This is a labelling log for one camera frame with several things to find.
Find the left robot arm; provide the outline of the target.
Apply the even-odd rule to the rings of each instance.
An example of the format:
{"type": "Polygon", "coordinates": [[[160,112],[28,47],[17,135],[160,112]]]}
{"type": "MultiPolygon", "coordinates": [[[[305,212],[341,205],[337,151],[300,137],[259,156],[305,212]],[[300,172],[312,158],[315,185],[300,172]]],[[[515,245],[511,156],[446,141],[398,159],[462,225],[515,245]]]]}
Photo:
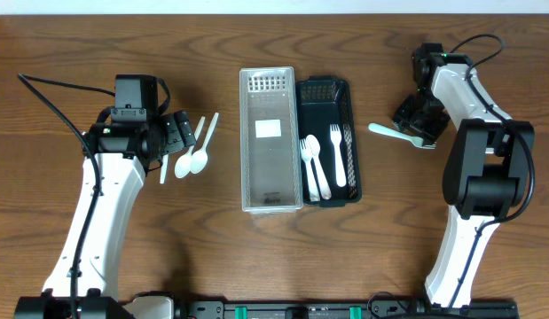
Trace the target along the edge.
{"type": "Polygon", "coordinates": [[[22,297],[16,318],[184,318],[184,303],[166,292],[145,292],[122,304],[118,275],[124,239],[137,195],[158,162],[195,145],[184,111],[169,113],[158,92],[168,87],[146,74],[119,74],[114,104],[80,131],[34,87],[22,83],[71,129],[82,144],[82,189],[62,253],[37,297],[22,297]]]}

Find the pale green plastic fork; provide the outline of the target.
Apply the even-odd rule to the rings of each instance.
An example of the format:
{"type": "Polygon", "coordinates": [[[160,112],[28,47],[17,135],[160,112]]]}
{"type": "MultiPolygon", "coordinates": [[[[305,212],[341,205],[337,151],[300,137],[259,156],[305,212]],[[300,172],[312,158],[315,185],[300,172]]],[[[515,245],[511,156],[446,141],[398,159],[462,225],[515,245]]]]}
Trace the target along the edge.
{"type": "Polygon", "coordinates": [[[368,129],[372,131],[373,133],[384,135],[384,136],[390,136],[398,139],[402,139],[405,141],[410,142],[414,147],[420,148],[420,149],[429,149],[433,150],[436,147],[435,143],[428,143],[426,142],[422,137],[418,136],[409,136],[404,133],[398,132],[392,128],[384,127],[377,123],[371,123],[368,125],[368,129]]]}

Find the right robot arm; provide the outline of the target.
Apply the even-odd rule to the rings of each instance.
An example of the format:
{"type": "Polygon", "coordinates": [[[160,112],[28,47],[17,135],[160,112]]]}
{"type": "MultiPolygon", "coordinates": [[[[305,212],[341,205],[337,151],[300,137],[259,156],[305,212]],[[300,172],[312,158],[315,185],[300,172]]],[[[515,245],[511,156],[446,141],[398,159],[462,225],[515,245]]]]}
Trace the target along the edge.
{"type": "Polygon", "coordinates": [[[429,303],[445,310],[466,307],[490,237],[499,224],[528,205],[534,188],[535,132],[527,121],[502,111],[481,85],[477,64],[465,54],[423,43],[412,53],[417,91],[396,110],[401,131],[435,144],[448,124],[457,135],[443,171],[448,225],[425,281],[429,303]]]}

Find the white fork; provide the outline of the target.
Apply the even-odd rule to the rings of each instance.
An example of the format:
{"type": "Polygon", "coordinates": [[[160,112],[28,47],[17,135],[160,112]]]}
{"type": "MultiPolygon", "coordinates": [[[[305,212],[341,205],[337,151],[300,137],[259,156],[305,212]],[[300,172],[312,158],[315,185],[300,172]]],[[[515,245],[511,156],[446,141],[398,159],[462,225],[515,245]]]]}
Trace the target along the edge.
{"type": "Polygon", "coordinates": [[[306,139],[300,140],[300,152],[302,156],[302,161],[304,162],[304,165],[306,168],[306,177],[307,177],[307,185],[308,185],[308,191],[310,195],[310,201],[317,202],[320,200],[320,195],[318,191],[317,182],[313,173],[313,168],[311,165],[313,154],[312,154],[310,145],[306,139]]]}
{"type": "Polygon", "coordinates": [[[345,169],[343,160],[341,157],[341,141],[342,141],[342,135],[341,130],[338,124],[331,124],[330,125],[330,138],[331,142],[333,144],[333,151],[334,151],[334,164],[335,164],[335,178],[336,178],[336,184],[339,187],[345,187],[347,180],[345,176],[345,169]]]}

